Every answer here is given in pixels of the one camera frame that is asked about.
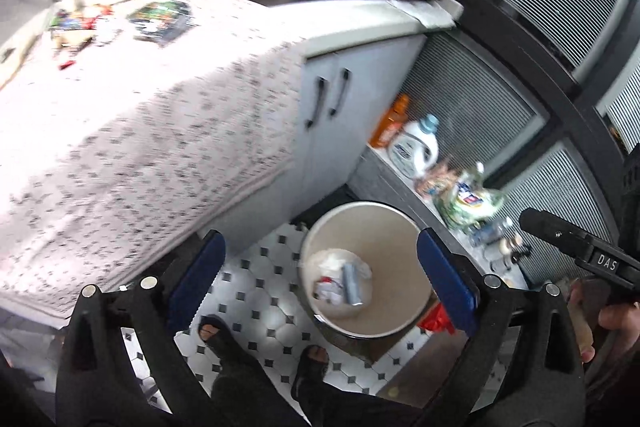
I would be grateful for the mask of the person right hand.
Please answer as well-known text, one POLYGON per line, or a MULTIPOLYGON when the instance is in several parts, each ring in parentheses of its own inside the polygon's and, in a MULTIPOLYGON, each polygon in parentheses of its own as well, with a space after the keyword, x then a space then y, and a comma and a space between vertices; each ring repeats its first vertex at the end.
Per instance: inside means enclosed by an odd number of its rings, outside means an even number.
MULTIPOLYGON (((608 361, 614 362, 636 349, 639 341, 639 314, 639 303, 616 303, 599 311, 598 325, 616 334, 608 361)), ((593 340, 587 343, 586 330, 582 325, 575 324, 574 329, 582 361, 588 363, 596 356, 593 340)))

